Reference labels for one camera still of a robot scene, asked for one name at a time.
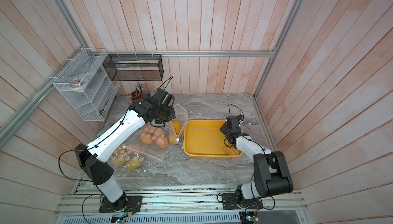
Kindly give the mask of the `clear zipper bag pink dots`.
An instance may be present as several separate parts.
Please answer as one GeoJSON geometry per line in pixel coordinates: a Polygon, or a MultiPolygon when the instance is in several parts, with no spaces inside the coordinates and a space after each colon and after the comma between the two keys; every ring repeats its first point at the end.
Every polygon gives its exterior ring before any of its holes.
{"type": "Polygon", "coordinates": [[[168,139],[171,144],[178,144],[180,134],[185,131],[188,122],[188,112],[180,105],[174,105],[175,118],[168,123],[168,139]]]}

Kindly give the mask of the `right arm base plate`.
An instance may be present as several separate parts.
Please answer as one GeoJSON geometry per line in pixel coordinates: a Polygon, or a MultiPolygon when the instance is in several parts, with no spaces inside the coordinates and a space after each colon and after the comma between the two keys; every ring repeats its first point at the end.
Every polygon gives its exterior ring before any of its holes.
{"type": "Polygon", "coordinates": [[[239,190],[236,190],[235,193],[219,193],[217,200],[223,205],[224,210],[261,209],[263,207],[261,200],[245,199],[239,190]]]}

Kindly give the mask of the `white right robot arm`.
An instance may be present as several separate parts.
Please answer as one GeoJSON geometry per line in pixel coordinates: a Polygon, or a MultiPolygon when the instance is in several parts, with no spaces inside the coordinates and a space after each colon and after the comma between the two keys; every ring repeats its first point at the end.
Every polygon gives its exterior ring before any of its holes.
{"type": "Polygon", "coordinates": [[[244,116],[228,116],[220,132],[224,142],[248,156],[253,162],[253,176],[249,183],[239,185],[236,194],[239,202],[256,198],[273,197],[293,191],[293,183],[286,158],[280,151],[271,151],[241,132],[244,116]]]}

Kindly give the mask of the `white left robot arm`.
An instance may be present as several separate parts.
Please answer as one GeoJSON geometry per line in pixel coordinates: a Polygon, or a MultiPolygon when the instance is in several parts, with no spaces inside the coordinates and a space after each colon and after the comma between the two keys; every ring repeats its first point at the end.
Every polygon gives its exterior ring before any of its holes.
{"type": "Polygon", "coordinates": [[[120,120],[87,146],[79,144],[74,152],[79,166],[93,184],[114,204],[126,199],[125,192],[113,177],[113,168],[107,163],[112,153],[135,131],[147,123],[164,125],[175,117],[175,98],[159,88],[148,99],[133,102],[120,120]]]}

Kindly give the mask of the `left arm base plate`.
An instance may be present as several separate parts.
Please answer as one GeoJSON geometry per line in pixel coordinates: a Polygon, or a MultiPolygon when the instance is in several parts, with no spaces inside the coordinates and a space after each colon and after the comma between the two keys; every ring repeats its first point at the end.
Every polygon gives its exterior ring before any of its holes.
{"type": "Polygon", "coordinates": [[[143,196],[127,196],[125,193],[114,203],[110,202],[106,196],[103,197],[99,208],[99,213],[127,212],[135,214],[140,211],[143,196]]]}

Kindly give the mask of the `clear zipper bag pink zip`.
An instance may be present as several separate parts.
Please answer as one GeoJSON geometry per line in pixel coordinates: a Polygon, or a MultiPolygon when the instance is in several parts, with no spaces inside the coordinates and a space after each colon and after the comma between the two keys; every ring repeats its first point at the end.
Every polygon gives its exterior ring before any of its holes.
{"type": "Polygon", "coordinates": [[[107,163],[114,169],[120,180],[145,180],[145,155],[140,145],[120,145],[111,154],[107,163]]]}

